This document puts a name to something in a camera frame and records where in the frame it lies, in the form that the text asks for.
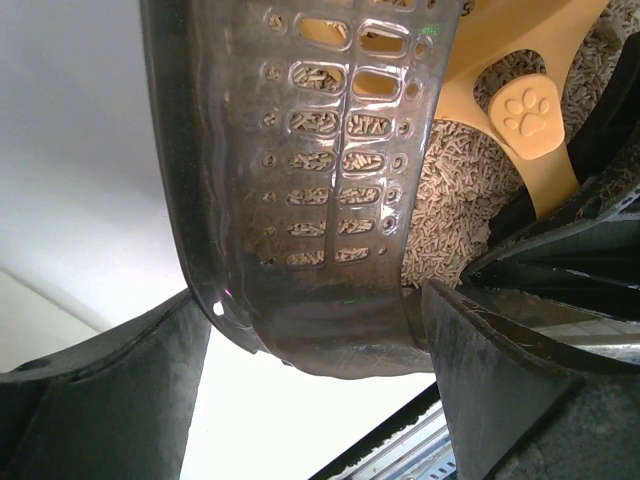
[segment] orange plastic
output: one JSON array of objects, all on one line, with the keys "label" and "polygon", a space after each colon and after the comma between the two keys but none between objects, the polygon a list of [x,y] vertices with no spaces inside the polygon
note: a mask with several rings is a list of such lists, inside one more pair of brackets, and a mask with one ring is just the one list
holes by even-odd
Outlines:
[{"label": "orange plastic", "polygon": [[[436,118],[464,123],[498,142],[518,169],[538,217],[563,204],[578,189],[564,143],[560,97],[582,40],[608,3],[477,0],[473,12],[460,21]],[[337,44],[339,32],[321,23],[306,26],[304,33]],[[379,51],[397,49],[401,40],[365,36],[360,41],[365,49]],[[487,67],[518,50],[538,52],[547,73],[510,82],[495,95],[487,115],[473,96],[476,80]],[[376,93],[378,86],[360,82],[354,90]]]}]

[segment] slotted scoop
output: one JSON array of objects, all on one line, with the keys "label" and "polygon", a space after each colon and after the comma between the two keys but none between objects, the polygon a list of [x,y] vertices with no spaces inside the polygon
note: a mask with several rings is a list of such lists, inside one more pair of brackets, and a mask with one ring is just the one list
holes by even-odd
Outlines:
[{"label": "slotted scoop", "polygon": [[[430,368],[400,269],[463,2],[410,3],[143,7],[157,143],[188,283],[229,338],[312,374]],[[340,22],[346,39],[314,39],[300,28],[308,18]],[[372,30],[401,39],[400,49],[367,50],[361,37]],[[338,82],[306,88],[329,71]],[[361,73],[393,88],[356,93]]]}]

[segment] wood pellet litter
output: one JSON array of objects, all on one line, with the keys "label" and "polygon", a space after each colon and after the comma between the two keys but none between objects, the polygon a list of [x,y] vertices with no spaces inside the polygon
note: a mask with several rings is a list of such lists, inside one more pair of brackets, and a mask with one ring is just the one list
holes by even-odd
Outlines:
[{"label": "wood pellet litter", "polygon": [[343,248],[342,250],[338,250],[336,252],[336,262],[345,263],[345,262],[354,262],[356,260],[362,260],[363,258],[367,258],[369,256],[369,249],[366,247],[362,248]]},{"label": "wood pellet litter", "polygon": [[390,130],[391,121],[388,118],[371,115],[352,115],[347,123],[350,135],[386,135]]},{"label": "wood pellet litter", "polygon": [[342,167],[347,172],[378,170],[382,166],[382,155],[376,153],[347,153]]},{"label": "wood pellet litter", "polygon": [[324,205],[329,200],[328,188],[308,188],[306,190],[291,190],[287,195],[290,205]]},{"label": "wood pellet litter", "polygon": [[[567,140],[602,95],[628,35],[639,30],[640,0],[614,0],[582,43],[562,97]],[[481,105],[503,83],[539,71],[531,54],[518,53],[494,65],[478,82]],[[419,286],[435,278],[451,286],[486,250],[489,219],[521,186],[515,168],[493,140],[455,123],[434,124],[422,169],[405,252],[402,282]]]},{"label": "wood pellet litter", "polygon": [[287,231],[294,237],[321,237],[327,229],[327,222],[294,223]]},{"label": "wood pellet litter", "polygon": [[331,133],[338,127],[334,112],[295,112],[289,122],[291,130]]},{"label": "wood pellet litter", "polygon": [[300,65],[294,70],[293,83],[298,87],[310,88],[321,92],[335,92],[341,86],[340,82],[333,78],[328,70],[305,65]]},{"label": "wood pellet litter", "polygon": [[332,163],[333,154],[330,152],[299,152],[289,160],[291,168],[315,171],[327,170]]},{"label": "wood pellet litter", "polygon": [[340,203],[343,205],[357,205],[373,203],[378,200],[380,190],[373,187],[351,187],[340,191]]},{"label": "wood pellet litter", "polygon": [[373,230],[373,220],[350,219],[341,220],[338,224],[340,235],[355,235],[357,233],[367,233]]},{"label": "wood pellet litter", "polygon": [[324,262],[324,251],[294,253],[287,257],[287,265],[295,267],[308,267],[320,265]]}]

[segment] litter pellet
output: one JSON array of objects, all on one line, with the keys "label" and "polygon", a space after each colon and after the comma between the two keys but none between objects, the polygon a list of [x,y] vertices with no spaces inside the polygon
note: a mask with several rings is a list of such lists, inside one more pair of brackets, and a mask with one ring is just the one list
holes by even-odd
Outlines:
[{"label": "litter pellet", "polygon": [[295,267],[305,267],[320,265],[324,262],[324,251],[294,253],[287,257],[287,265]]},{"label": "litter pellet", "polygon": [[292,130],[329,133],[336,130],[338,116],[334,112],[295,112],[289,125]]},{"label": "litter pellet", "polygon": [[346,263],[346,262],[354,262],[356,260],[362,260],[363,258],[367,258],[369,256],[369,249],[366,247],[361,248],[343,248],[342,250],[338,250],[336,252],[336,262],[338,263]]},{"label": "litter pellet", "polygon": [[330,152],[298,152],[289,159],[289,166],[295,169],[323,171],[331,167],[333,158]]},{"label": "litter pellet", "polygon": [[351,135],[386,135],[390,130],[388,118],[370,115],[353,115],[347,124],[347,132]]},{"label": "litter pellet", "polygon": [[327,229],[327,222],[294,223],[289,225],[287,232],[294,237],[321,237]]},{"label": "litter pellet", "polygon": [[324,205],[329,199],[328,188],[308,188],[306,190],[291,190],[287,195],[290,205]]},{"label": "litter pellet", "polygon": [[357,233],[367,233],[373,230],[373,220],[368,219],[348,219],[341,220],[338,224],[338,233],[341,235],[355,235]]},{"label": "litter pellet", "polygon": [[378,170],[382,166],[382,155],[377,153],[347,153],[342,162],[342,166],[347,172],[357,170]]},{"label": "litter pellet", "polygon": [[293,72],[293,83],[302,88],[323,92],[335,92],[340,88],[340,82],[329,73],[329,70],[305,65],[298,66]]},{"label": "litter pellet", "polygon": [[344,188],[340,192],[340,203],[344,205],[372,203],[378,199],[379,195],[380,190],[373,187]]}]

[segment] paw print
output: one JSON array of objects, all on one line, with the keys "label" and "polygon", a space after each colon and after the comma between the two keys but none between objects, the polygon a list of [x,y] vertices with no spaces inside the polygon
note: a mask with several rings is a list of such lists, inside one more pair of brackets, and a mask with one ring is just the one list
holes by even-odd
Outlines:
[{"label": "paw print", "polygon": [[536,91],[529,88],[522,95],[522,101],[509,99],[505,108],[513,115],[505,119],[505,126],[511,130],[519,130],[523,137],[531,137],[547,127],[544,115],[549,112],[551,102],[548,98],[538,100]]},{"label": "paw print", "polygon": [[543,74],[512,80],[494,95],[489,120],[516,155],[534,160],[564,141],[564,123],[558,89]]}]

